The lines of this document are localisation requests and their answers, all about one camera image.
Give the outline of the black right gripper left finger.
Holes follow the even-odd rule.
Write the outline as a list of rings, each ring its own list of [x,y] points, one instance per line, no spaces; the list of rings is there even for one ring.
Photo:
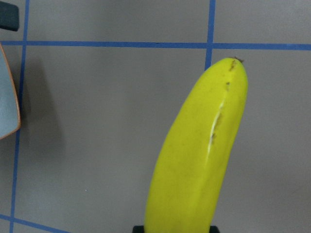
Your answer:
[[[143,225],[136,225],[132,228],[132,233],[145,233]]]

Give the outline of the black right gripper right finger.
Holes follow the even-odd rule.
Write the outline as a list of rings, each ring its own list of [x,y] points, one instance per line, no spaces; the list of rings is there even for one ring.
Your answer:
[[[210,226],[209,233],[220,233],[217,226]]]

